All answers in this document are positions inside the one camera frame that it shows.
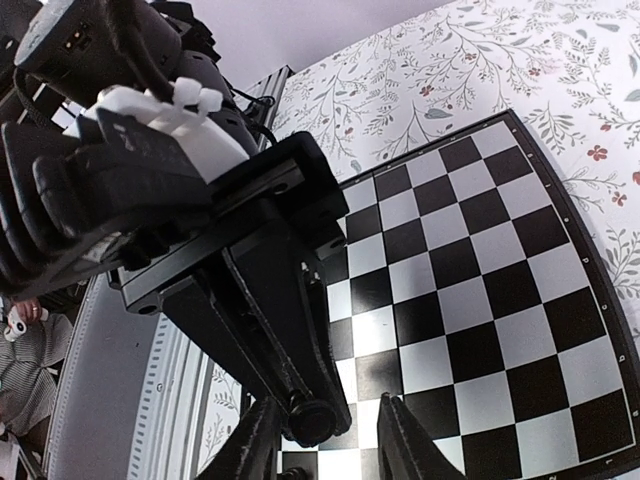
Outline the black pawn piece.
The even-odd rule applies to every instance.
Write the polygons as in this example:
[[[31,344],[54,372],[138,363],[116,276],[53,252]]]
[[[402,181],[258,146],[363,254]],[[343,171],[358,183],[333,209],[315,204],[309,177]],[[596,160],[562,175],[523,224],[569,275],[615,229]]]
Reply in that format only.
[[[287,440],[304,448],[315,447],[335,432],[336,413],[324,400],[307,398],[299,390],[291,393],[289,415],[284,428]]]

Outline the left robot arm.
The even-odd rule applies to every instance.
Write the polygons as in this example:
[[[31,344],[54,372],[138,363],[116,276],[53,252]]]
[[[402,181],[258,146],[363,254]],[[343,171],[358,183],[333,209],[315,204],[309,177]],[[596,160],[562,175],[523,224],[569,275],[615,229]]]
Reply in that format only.
[[[260,149],[210,31],[180,2],[6,1],[1,292],[106,273],[315,446],[352,423],[323,262],[344,194],[311,134]]]

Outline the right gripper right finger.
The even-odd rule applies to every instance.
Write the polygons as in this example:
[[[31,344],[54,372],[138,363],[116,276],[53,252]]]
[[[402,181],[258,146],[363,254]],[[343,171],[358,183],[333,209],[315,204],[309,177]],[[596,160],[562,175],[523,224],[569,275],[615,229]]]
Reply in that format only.
[[[381,396],[377,420],[381,479],[464,479],[398,396]]]

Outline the black white chessboard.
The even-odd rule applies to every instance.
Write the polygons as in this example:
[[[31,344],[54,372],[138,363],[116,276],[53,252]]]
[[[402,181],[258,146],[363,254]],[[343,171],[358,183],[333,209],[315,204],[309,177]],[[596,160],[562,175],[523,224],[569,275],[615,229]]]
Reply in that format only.
[[[350,430],[281,468],[376,479],[383,394],[471,479],[635,478],[639,232],[581,213],[505,112],[343,188],[325,266]]]

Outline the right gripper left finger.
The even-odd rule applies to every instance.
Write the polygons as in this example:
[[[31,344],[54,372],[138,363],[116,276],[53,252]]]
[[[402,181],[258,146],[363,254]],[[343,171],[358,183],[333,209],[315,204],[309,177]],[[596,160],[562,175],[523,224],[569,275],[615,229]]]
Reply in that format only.
[[[276,479],[281,415],[276,401],[255,401],[198,480]]]

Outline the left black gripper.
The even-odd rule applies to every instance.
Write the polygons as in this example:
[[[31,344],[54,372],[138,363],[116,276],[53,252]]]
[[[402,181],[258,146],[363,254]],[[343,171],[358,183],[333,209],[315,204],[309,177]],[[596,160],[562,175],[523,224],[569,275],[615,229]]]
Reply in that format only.
[[[109,271],[109,287],[133,313],[162,306],[256,399],[276,401],[287,434],[346,433],[350,411],[331,348],[321,260],[345,245],[338,220],[348,206],[322,149],[297,132],[210,190],[212,218],[203,230],[145,268]],[[199,269],[222,249],[227,269]]]

